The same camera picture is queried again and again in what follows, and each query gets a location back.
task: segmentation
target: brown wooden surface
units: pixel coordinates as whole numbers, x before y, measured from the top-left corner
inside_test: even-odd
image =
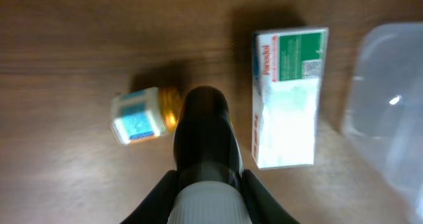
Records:
[[[257,175],[303,223],[404,223],[400,199],[332,128],[362,37],[422,19],[423,0],[0,0],[0,223],[129,215],[173,168],[172,138],[118,146],[110,99],[163,73],[225,93],[256,170],[249,34],[302,24],[330,28],[316,165]]]

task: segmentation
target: clear plastic container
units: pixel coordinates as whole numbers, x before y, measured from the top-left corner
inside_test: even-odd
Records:
[[[386,24],[365,37],[342,132],[423,223],[423,23]]]

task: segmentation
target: wood grain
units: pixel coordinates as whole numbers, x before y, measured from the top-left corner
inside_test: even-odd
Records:
[[[173,168],[172,138],[119,147],[110,99],[163,74],[185,92],[224,92],[254,169],[249,35],[301,25],[330,28],[317,162],[256,173],[303,223],[406,222],[404,204],[334,130],[363,36],[422,20],[422,0],[0,0],[0,9],[1,223],[123,220]]]

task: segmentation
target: plastic container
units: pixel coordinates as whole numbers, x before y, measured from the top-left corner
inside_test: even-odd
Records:
[[[365,37],[342,132],[423,223],[423,23]]]
[[[174,88],[157,87],[117,96],[112,129],[122,145],[167,135],[176,129],[182,102]]]

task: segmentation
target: green rectangle on box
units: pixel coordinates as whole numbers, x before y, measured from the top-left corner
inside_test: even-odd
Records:
[[[316,32],[279,37],[279,81],[320,76],[323,36]]]

